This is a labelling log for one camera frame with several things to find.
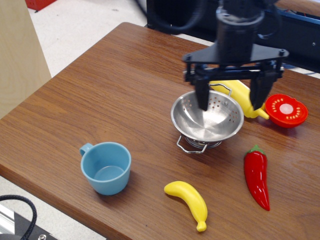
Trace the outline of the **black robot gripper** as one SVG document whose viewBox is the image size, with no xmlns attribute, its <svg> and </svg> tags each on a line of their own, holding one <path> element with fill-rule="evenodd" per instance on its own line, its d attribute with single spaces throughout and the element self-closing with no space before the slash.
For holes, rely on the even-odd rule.
<svg viewBox="0 0 320 240">
<path fill-rule="evenodd" d="M 249 99 L 254 110 L 262 107 L 273 83 L 282 77 L 283 48 L 258 45 L 259 27 L 267 6 L 219 6 L 215 12 L 214 44 L 186 54 L 184 79 L 195 86 L 198 107 L 208 110 L 209 82 L 251 80 Z"/>
</svg>

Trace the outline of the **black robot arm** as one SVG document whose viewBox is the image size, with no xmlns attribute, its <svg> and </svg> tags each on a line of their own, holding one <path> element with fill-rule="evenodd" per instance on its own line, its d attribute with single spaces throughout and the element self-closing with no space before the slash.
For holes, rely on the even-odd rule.
<svg viewBox="0 0 320 240">
<path fill-rule="evenodd" d="M 195 86 L 198 107 L 209 104 L 209 82 L 250 80 L 249 100 L 259 109 L 273 84 L 283 76 L 285 49 L 255 43 L 265 9 L 276 12 L 273 0 L 221 0 L 216 10 L 217 37 L 214 44 L 183 57 L 185 81 Z"/>
</svg>

